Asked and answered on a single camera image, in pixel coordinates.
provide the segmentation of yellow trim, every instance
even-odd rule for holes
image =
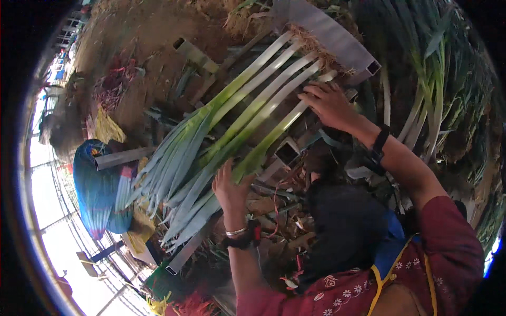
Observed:
[[[427,272],[427,281],[429,281],[429,290],[431,292],[432,310],[434,316],[438,314],[438,303],[436,299],[436,288],[434,287],[434,280],[432,279],[431,265],[429,264],[429,257],[424,253],[425,258],[425,270]]]
[[[371,307],[369,308],[369,313],[367,313],[367,316],[371,315],[372,310],[376,306],[376,303],[378,302],[378,299],[380,298],[381,289],[383,287],[383,282],[381,281],[381,276],[379,273],[380,271],[378,270],[378,268],[375,265],[373,265],[371,267],[371,269],[374,272],[374,275],[376,276],[376,283],[378,284],[378,290],[376,292],[376,295],[374,296],[374,299],[372,299]]]
[[[397,256],[397,258],[395,259],[393,265],[390,267],[390,270],[388,271],[387,276],[385,276],[385,278],[383,280],[381,279],[381,275],[379,273],[380,270],[378,270],[378,268],[376,267],[376,265],[374,265],[374,264],[372,265],[371,269],[374,272],[374,275],[376,276],[376,283],[378,285],[378,290],[376,292],[376,295],[374,296],[374,299],[372,299],[371,307],[369,308],[369,313],[367,313],[367,316],[371,315],[372,310],[374,309],[374,307],[376,306],[376,303],[378,302],[378,299],[380,298],[380,294],[381,294],[381,290],[382,290],[383,285],[390,279],[390,275],[392,274],[392,270],[394,269],[394,266],[401,259],[402,253],[404,252],[404,249],[406,249],[406,247],[409,245],[409,243],[411,242],[411,239],[413,239],[413,237],[414,236],[411,236],[408,239],[408,241],[406,242],[406,244],[402,248],[401,252],[399,253],[399,255]]]
[[[406,244],[404,245],[404,247],[402,247],[402,250],[401,252],[399,253],[399,255],[397,256],[397,258],[395,259],[394,261],[394,264],[390,267],[390,270],[388,271],[387,273],[387,276],[382,280],[382,283],[385,284],[386,281],[388,281],[388,279],[390,278],[390,275],[392,274],[392,270],[394,269],[395,265],[397,264],[397,262],[399,262],[399,260],[401,259],[402,257],[402,253],[404,252],[404,249],[406,249],[406,247],[409,245],[409,243],[411,242],[411,239],[413,239],[414,236],[411,236],[408,241],[406,242]]]

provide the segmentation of woman's right hand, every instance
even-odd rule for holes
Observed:
[[[359,123],[361,115],[353,109],[337,83],[311,81],[304,91],[306,93],[298,95],[299,99],[309,105],[324,125],[349,132],[350,127]]]

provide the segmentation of red floral shirt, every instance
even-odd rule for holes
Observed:
[[[457,315],[482,279],[483,249],[449,197],[429,201],[418,224],[420,242],[407,245],[384,287],[399,282],[416,294],[427,314],[433,314],[426,254],[438,315]],[[372,270],[351,270],[322,278],[295,298],[269,288],[251,289],[237,297],[237,315],[367,315],[376,292]]]

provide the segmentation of hand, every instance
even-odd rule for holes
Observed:
[[[307,93],[299,94],[299,99],[309,105],[324,125],[349,131],[360,120],[360,114],[353,109],[337,83],[311,81],[304,91]]]
[[[240,185],[236,185],[232,180],[232,158],[216,173],[213,191],[223,208],[226,231],[233,232],[246,227],[246,197],[254,178],[255,175],[251,174],[246,176]]]

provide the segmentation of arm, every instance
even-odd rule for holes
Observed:
[[[380,128],[357,114],[339,87],[317,84],[304,88],[306,101],[323,124],[346,131],[371,148]],[[406,146],[389,136],[383,146],[383,168],[409,192],[444,314],[465,306],[483,273],[483,249],[475,232],[457,210],[432,171]]]
[[[232,181],[232,159],[218,170],[213,181],[213,191],[223,208],[225,230],[238,231],[246,227],[246,196],[253,176],[246,177],[240,185]],[[237,296],[253,288],[267,287],[254,249],[228,248],[232,280]]]
[[[337,84],[313,83],[304,91],[307,93],[299,98],[310,105],[323,124],[348,132],[367,148],[372,147],[380,128],[355,112]],[[447,196],[430,168],[393,136],[385,142],[383,153],[382,167],[408,191],[418,210],[434,197]]]

